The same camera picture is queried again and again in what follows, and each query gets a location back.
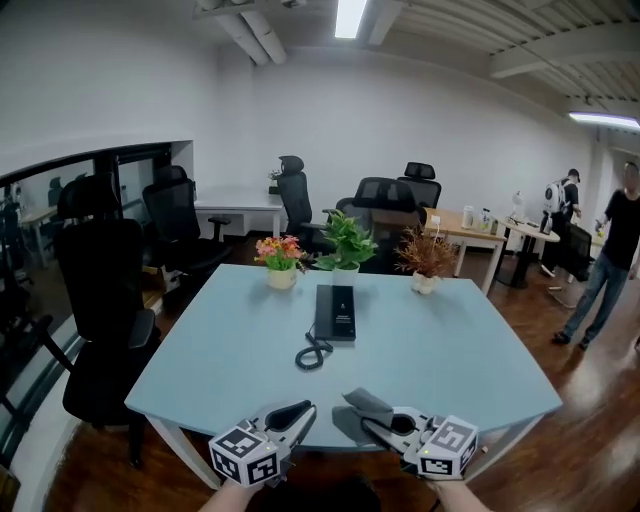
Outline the brown dried plant white pot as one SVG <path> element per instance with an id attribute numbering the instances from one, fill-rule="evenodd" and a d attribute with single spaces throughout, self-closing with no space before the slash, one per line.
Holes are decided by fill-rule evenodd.
<path id="1" fill-rule="evenodd" d="M 412 276 L 411 289 L 429 295 L 455 270 L 457 250 L 446 236 L 415 226 L 404 230 L 395 255 L 395 268 Z"/>

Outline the white ceiling pipes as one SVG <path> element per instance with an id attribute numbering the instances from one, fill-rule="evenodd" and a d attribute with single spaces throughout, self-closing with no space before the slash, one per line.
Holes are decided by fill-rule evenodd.
<path id="1" fill-rule="evenodd" d="M 265 12 L 281 0 L 194 0 L 194 18 L 215 18 L 220 27 L 257 66 L 281 65 L 287 54 Z"/>

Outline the black desk telephone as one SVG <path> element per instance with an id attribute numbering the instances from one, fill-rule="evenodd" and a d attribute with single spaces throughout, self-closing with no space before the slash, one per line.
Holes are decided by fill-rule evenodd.
<path id="1" fill-rule="evenodd" d="M 354 288 L 318 285 L 314 336 L 325 342 L 353 343 L 356 339 Z"/>

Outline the ceiling tube light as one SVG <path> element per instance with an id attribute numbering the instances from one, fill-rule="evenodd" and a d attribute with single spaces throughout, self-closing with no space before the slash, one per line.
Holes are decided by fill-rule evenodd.
<path id="1" fill-rule="evenodd" d="M 569 112 L 568 117 L 578 123 L 640 132 L 640 122 L 634 117 L 592 112 Z"/>

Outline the black mesh office chair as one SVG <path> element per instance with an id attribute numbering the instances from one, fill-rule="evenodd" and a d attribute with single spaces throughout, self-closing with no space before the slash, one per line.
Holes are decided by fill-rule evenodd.
<path id="1" fill-rule="evenodd" d="M 276 178 L 288 218 L 286 234 L 298 239 L 308 253 L 328 254 L 332 245 L 312 223 L 312 208 L 308 195 L 304 162 L 295 155 L 280 156 L 281 172 Z"/>
<path id="2" fill-rule="evenodd" d="M 408 162 L 399 181 L 407 184 L 416 203 L 425 208 L 436 208 L 441 194 L 441 184 L 435 180 L 434 167 L 430 164 Z"/>
<path id="3" fill-rule="evenodd" d="M 158 233 L 157 253 L 169 273 L 204 276 L 213 272 L 232 253 L 220 239 L 226 218 L 211 216 L 211 238 L 201 235 L 195 209 L 195 183 L 183 167 L 170 165 L 153 172 L 153 183 L 142 197 Z"/>
<path id="4" fill-rule="evenodd" d="M 382 177 L 363 178 L 354 197 L 338 201 L 336 208 L 368 231 L 378 245 L 373 258 L 360 266 L 361 273 L 398 272 L 396 248 L 407 228 L 423 227 L 427 214 L 408 184 Z"/>

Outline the person's right forearm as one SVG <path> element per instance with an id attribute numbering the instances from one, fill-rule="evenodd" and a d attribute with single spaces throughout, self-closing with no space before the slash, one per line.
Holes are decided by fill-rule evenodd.
<path id="1" fill-rule="evenodd" d="M 446 512 L 494 512 L 462 480 L 425 480 Z"/>

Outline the green leafy plant white pot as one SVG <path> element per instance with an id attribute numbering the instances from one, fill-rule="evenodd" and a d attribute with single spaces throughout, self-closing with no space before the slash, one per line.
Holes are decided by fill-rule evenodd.
<path id="1" fill-rule="evenodd" d="M 375 256 L 377 244 L 372 235 L 359 225 L 357 218 L 337 209 L 329 211 L 321 233 L 334 248 L 330 254 L 318 256 L 314 266 L 330 271 L 335 286 L 353 287 L 361 265 Z"/>

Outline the wooden desk with white legs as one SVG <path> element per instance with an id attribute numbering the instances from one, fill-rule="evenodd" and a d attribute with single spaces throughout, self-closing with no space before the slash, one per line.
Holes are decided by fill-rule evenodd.
<path id="1" fill-rule="evenodd" d="M 464 262 L 466 249 L 484 248 L 491 249 L 492 256 L 488 264 L 481 291 L 484 295 L 489 293 L 498 267 L 499 257 L 506 246 L 507 239 L 497 234 L 483 233 L 474 229 L 462 227 L 463 214 L 440 208 L 425 208 L 427 221 L 425 230 L 445 237 L 451 244 L 459 247 L 453 276 L 458 277 Z"/>

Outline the person's left forearm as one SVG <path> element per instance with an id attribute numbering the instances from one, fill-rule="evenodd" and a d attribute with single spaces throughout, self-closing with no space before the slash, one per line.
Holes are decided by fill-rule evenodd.
<path id="1" fill-rule="evenodd" d="M 226 480 L 198 512 L 246 512 L 252 498 L 263 484 L 245 488 L 233 480 Z"/>

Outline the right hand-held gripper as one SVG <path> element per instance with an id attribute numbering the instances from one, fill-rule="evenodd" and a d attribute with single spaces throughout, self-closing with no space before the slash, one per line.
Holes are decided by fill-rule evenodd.
<path id="1" fill-rule="evenodd" d="M 463 475 L 478 448 L 478 427 L 448 415 L 427 415 L 396 407 L 391 428 L 362 419 L 373 442 L 401 455 L 401 468 L 413 475 Z"/>

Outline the pink flowers in cream pot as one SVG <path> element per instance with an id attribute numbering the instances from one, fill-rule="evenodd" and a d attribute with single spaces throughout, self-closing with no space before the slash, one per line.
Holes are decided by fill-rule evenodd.
<path id="1" fill-rule="evenodd" d="M 297 262 L 306 257 L 299 239 L 292 235 L 272 236 L 260 239 L 255 244 L 254 261 L 267 268 L 267 284 L 276 290 L 288 290 L 297 281 L 300 272 Z"/>

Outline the grey cloth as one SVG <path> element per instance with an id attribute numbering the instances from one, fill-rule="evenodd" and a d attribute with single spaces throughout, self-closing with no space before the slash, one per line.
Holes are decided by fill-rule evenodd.
<path id="1" fill-rule="evenodd" d="M 343 394 L 346 406 L 332 409 L 333 425 L 357 446 L 372 444 L 363 427 L 364 420 L 389 429 L 393 421 L 393 407 L 364 388 Z"/>

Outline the white round backpack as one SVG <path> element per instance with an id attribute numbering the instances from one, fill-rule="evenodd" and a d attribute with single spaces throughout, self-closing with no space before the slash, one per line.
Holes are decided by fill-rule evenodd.
<path id="1" fill-rule="evenodd" d="M 545 190 L 543 210 L 549 214 L 561 212 L 566 205 L 566 181 L 550 183 Z"/>

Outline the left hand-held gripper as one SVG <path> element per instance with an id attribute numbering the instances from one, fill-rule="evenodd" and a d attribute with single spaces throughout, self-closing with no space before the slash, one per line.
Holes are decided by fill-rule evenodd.
<path id="1" fill-rule="evenodd" d="M 279 477 L 282 462 L 315 419 L 316 406 L 309 400 L 265 406 L 209 441 L 214 469 L 244 488 Z"/>

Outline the round wooden table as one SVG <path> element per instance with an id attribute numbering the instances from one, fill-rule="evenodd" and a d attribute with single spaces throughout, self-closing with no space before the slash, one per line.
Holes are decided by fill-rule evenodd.
<path id="1" fill-rule="evenodd" d="M 524 289 L 527 287 L 526 274 L 533 261 L 533 250 L 536 242 L 541 240 L 545 243 L 555 244 L 560 241 L 560 237 L 555 232 L 550 232 L 549 234 L 543 233 L 538 228 L 532 227 L 527 223 L 515 223 L 507 220 L 499 220 L 498 223 L 504 227 L 504 236 L 506 241 L 498 260 L 495 279 L 506 286 Z M 501 265 L 506 254 L 507 243 L 512 231 L 523 236 L 523 245 L 519 253 L 515 269 L 512 273 L 508 273 L 501 269 Z"/>

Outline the cardboard box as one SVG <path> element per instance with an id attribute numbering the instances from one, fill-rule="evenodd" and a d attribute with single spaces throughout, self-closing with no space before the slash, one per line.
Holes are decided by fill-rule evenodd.
<path id="1" fill-rule="evenodd" d="M 141 274 L 143 303 L 151 309 L 166 292 L 166 283 L 162 268 L 144 266 Z"/>

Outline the black cantilever visitor chair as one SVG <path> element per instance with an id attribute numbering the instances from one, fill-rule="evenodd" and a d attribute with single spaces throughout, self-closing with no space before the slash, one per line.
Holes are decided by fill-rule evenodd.
<path id="1" fill-rule="evenodd" d="M 592 236 L 576 224 L 569 223 L 566 227 L 566 245 L 561 253 L 560 268 L 568 276 L 568 283 L 573 281 L 584 283 L 589 279 L 590 269 L 594 262 L 591 257 Z M 568 310 L 573 310 L 579 299 L 567 286 L 550 286 L 547 294 Z"/>

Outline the long ceiling light panel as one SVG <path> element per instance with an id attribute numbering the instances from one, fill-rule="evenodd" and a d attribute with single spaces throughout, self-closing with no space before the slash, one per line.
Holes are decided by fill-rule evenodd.
<path id="1" fill-rule="evenodd" d="M 357 38 L 368 0 L 338 0 L 334 37 L 354 40 Z"/>

